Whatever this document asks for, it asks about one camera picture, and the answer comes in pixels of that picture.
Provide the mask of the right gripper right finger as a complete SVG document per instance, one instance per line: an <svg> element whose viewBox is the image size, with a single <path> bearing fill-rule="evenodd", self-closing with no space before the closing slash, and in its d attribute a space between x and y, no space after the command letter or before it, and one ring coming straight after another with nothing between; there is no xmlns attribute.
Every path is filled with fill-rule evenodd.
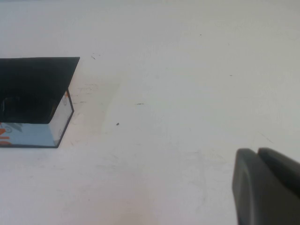
<svg viewBox="0 0 300 225"><path fill-rule="evenodd" d="M270 148L260 148L258 156L283 186L295 195L300 194L300 164L298 162Z"/></svg>

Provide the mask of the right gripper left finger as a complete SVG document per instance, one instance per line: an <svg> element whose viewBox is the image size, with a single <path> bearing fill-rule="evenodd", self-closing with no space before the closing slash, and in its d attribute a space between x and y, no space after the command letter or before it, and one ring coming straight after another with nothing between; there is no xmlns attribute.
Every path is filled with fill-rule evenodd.
<svg viewBox="0 0 300 225"><path fill-rule="evenodd" d="M239 225L300 223L300 195L283 186L258 152L237 150L232 192Z"/></svg>

